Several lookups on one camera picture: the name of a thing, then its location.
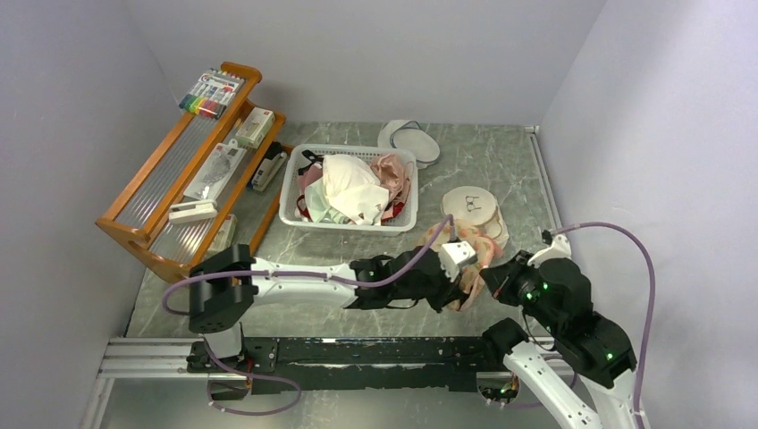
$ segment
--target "gray marble surface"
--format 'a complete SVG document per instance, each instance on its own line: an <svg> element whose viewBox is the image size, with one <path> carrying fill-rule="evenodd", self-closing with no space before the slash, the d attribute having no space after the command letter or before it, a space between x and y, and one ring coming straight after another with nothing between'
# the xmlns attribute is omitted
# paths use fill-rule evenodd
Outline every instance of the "gray marble surface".
<svg viewBox="0 0 758 429"><path fill-rule="evenodd" d="M374 146L381 123L288 123L278 140L299 145L347 144ZM258 257L285 264L333 265L387 252L396 255L414 247L426 228L442 219L442 195L463 185L488 189L500 203L510 242L505 258L521 248L541 247L540 231L551 227L544 189L535 166L533 150L523 127L423 124L439 143L440 162L419 171L417 226L397 237L356 233L300 231L274 219ZM260 194L246 191L234 207L239 218L235 242L251 239L268 203L281 183ZM189 337L187 319L166 314L160 308L167 284L147 271L131 318L131 337ZM173 307L186 308L188 294L172 296ZM464 312L436 314L423 301L410 310L341 310L317 304L274 304L257 307L242 317L244 332L251 336L446 336L479 335L504 317L518 317L513 308L480 294Z"/></svg>

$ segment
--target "plastic basket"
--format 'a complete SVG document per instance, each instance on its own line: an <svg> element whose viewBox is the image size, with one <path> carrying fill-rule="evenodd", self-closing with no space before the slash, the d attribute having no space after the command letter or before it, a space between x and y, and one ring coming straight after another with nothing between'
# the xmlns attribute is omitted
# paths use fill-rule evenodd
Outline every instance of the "plastic basket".
<svg viewBox="0 0 758 429"><path fill-rule="evenodd" d="M410 174L410 193L408 201L403 207L400 214L382 225L349 225L337 223L313 223L303 222L299 216L297 201L300 196L300 187L298 185L298 169L307 166L310 162L302 155L304 150L310 150L316 155L334 155L345 154L355 156L367 163L377 156L385 154L399 155L403 163L412 165L413 172ZM363 147L363 146L342 146L342 145L300 145L292 149L290 161L287 163L287 170L284 173L284 183L282 185L282 194L279 197L279 218L282 222L309 231L334 231L334 232L362 232L367 234L380 235L398 235L401 232L409 231L416 225L416 211L418 210L418 171L416 168L416 157L409 151L403 149L383 148L383 147Z"/></svg>

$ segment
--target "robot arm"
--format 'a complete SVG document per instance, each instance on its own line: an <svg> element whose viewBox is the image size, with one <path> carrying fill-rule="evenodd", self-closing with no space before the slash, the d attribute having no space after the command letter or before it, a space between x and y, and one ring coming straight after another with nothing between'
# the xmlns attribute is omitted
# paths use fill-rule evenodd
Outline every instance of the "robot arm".
<svg viewBox="0 0 758 429"><path fill-rule="evenodd" d="M546 365L513 320L492 326L482 341L496 350L496 361L535 393L562 428L636 428L632 409L636 359L629 339L618 325L593 311L590 282L569 259L565 237L557 236L550 244L535 255L518 252L505 265L484 269L480 275L495 299L522 306L525 315L536 318L553 335L556 350L580 374L597 413ZM427 252L411 270L381 287L361 288L332 278L379 282L397 273L416 252L418 248L396 258L317 267L252 258L245 246L227 249L196 266L191 275L235 270L270 275L193 283L189 329L204 334L217 357L239 358L244 355L244 338L238 321L251 307L306 300L347 309L375 309L388 307L397 299L425 299L441 312L454 299L467 298L457 281L460 270L476 261L476 253L465 243L448 243L440 254ZM649 427L642 414L645 427Z"/></svg>
<svg viewBox="0 0 758 429"><path fill-rule="evenodd" d="M524 314L553 335L555 349L580 374L597 412L545 364L513 320L497 323L484 337L561 428L636 429L632 403L636 358L631 342L617 324L593 310L590 282L569 257L568 241L559 235L549 248L535 255L520 251L505 265L484 269L481 275L494 298L522 306ZM645 427L650 427L644 411L641 414Z"/></svg>

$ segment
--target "marker set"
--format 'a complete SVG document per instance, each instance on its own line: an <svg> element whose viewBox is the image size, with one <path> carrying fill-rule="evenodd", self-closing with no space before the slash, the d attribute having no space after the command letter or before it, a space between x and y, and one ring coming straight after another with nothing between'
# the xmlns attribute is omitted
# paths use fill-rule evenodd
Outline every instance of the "marker set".
<svg viewBox="0 0 758 429"><path fill-rule="evenodd" d="M191 114L219 119L245 80L227 71L209 69L179 103Z"/></svg>

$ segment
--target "wooden shelf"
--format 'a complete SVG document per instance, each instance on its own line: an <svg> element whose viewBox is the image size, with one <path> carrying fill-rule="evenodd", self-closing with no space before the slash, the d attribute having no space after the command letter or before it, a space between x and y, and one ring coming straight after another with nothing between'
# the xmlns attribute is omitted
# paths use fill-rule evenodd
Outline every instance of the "wooden shelf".
<svg viewBox="0 0 758 429"><path fill-rule="evenodd" d="M235 63L224 63L221 69L245 79L224 115L216 121L185 113L105 214L96 221L97 226L167 282L184 278L191 266L202 261L223 219L231 212L266 150L286 122L284 114L274 112L275 122L264 141L257 150L247 152L243 159L245 168L242 165L238 167L217 199L221 208L215 219L187 225L168 223L169 207L184 199L184 190L215 144L230 139L232 130L255 107L248 101L248 94L261 81L260 72ZM275 213L278 205L277 198L266 214ZM272 220L272 216L265 216L258 226L256 236L259 235L260 240ZM257 249L260 240L256 246L251 246L251 251Z"/></svg>

